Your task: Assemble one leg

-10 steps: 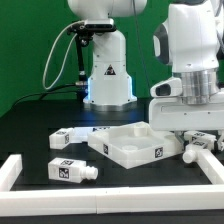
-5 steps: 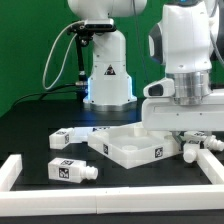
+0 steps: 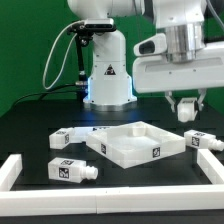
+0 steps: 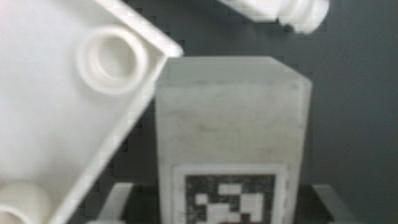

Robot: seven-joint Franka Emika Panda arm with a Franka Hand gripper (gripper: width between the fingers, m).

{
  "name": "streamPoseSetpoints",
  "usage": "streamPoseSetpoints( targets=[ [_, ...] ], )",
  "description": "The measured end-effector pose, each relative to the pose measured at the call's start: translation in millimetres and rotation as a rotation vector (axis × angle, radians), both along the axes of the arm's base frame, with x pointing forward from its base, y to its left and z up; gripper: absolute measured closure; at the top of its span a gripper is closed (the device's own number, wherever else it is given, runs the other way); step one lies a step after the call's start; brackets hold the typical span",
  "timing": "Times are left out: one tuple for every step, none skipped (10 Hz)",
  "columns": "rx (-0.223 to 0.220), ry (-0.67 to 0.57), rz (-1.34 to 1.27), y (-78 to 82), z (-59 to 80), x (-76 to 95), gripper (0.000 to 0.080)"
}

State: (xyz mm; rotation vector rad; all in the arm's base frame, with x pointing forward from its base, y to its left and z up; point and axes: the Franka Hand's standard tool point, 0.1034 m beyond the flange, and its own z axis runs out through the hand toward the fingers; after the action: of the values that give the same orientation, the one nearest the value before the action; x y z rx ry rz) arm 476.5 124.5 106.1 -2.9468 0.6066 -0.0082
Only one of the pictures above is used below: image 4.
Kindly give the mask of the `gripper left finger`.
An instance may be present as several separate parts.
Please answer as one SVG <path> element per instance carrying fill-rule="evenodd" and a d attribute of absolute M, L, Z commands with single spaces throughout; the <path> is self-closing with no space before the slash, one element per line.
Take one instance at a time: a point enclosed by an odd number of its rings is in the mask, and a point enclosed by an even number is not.
<path fill-rule="evenodd" d="M 132 183 L 120 182 L 114 184 L 98 218 L 91 220 L 88 224 L 127 224 L 127 221 L 122 219 L 122 216 L 129 203 L 132 189 Z"/>

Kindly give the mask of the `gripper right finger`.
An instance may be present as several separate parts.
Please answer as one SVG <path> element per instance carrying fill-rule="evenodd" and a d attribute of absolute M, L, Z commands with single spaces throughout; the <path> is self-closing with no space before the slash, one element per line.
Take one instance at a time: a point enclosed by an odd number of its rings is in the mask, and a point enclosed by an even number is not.
<path fill-rule="evenodd" d="M 356 215 L 349 209 L 349 206 L 345 205 L 344 199 L 333 186 L 328 184 L 315 184 L 313 190 L 333 216 L 333 221 L 329 222 L 329 224 L 354 224 Z"/>

